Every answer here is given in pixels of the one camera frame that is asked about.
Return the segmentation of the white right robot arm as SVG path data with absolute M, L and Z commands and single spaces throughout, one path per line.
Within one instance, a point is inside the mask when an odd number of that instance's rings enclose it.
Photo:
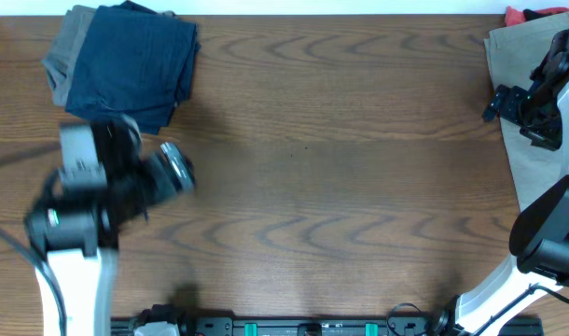
M 515 315 L 546 294 L 569 287 L 569 29 L 558 32 L 525 90 L 500 85 L 482 117 L 505 119 L 533 145 L 562 154 L 558 181 L 515 220 L 505 260 L 477 287 L 455 297 L 440 313 L 432 335 L 537 335 L 534 320 Z

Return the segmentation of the navy blue shorts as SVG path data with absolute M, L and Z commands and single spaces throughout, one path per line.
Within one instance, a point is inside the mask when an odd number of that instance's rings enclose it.
M 65 110 L 89 120 L 134 119 L 158 134 L 190 96 L 197 25 L 134 2 L 100 6 L 76 58 Z

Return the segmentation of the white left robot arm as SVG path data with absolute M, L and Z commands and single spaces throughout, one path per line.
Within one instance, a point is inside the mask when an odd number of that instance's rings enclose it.
M 136 121 L 122 115 L 64 124 L 62 165 L 24 224 L 37 261 L 47 335 L 108 335 L 122 224 L 196 187 L 193 165 L 161 144 L 142 158 Z

